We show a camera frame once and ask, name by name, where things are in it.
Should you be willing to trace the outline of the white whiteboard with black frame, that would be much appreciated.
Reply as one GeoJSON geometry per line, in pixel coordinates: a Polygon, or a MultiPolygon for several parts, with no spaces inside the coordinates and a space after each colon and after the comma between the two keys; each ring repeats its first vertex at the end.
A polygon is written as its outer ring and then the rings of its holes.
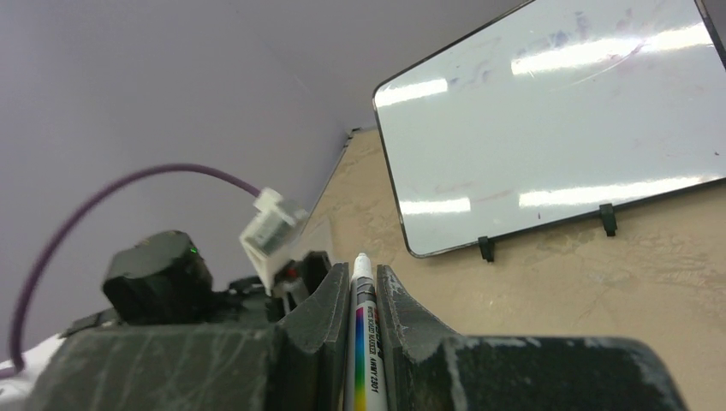
{"type": "Polygon", "coordinates": [[[529,1],[383,80],[409,253],[431,257],[725,178],[725,41],[702,1],[529,1]]]}

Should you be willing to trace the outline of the white whiteboard marker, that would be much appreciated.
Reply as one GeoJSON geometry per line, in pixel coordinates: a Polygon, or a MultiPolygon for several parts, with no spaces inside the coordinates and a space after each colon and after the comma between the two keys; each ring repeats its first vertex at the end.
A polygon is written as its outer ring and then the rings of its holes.
{"type": "Polygon", "coordinates": [[[354,261],[350,280],[348,352],[343,408],[386,410],[387,383],[372,263],[365,253],[354,261]]]}

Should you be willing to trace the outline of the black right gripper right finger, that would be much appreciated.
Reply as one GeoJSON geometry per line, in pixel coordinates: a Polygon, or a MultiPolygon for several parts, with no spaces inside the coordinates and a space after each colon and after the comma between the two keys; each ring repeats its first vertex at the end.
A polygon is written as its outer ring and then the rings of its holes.
{"type": "Polygon", "coordinates": [[[660,358],[621,337],[464,336],[377,268],[392,410],[683,410],[660,358]]]}

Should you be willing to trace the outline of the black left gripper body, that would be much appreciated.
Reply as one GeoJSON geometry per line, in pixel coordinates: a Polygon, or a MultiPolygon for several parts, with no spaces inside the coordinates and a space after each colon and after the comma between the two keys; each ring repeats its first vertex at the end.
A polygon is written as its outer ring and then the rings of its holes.
{"type": "Polygon", "coordinates": [[[294,311],[316,291],[331,267],[326,251],[311,251],[300,260],[290,260],[273,277],[266,300],[268,321],[277,322],[294,311]]]}

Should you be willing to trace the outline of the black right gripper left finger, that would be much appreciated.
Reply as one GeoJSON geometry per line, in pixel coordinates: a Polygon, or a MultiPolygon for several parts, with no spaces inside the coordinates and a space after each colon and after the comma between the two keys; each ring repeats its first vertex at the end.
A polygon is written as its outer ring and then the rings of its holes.
{"type": "Polygon", "coordinates": [[[69,337],[28,410],[336,410],[348,265],[276,323],[100,327],[69,337]]]}

